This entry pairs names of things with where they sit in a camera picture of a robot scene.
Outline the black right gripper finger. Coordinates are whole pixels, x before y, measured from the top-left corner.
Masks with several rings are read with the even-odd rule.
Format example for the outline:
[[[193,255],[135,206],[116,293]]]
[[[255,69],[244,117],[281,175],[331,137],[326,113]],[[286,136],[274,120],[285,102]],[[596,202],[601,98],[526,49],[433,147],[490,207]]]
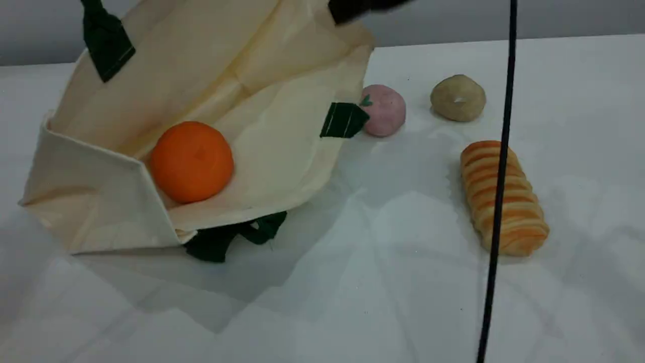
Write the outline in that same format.
[[[328,9],[334,24],[345,25],[369,13],[389,13],[401,8],[410,0],[330,0]]]

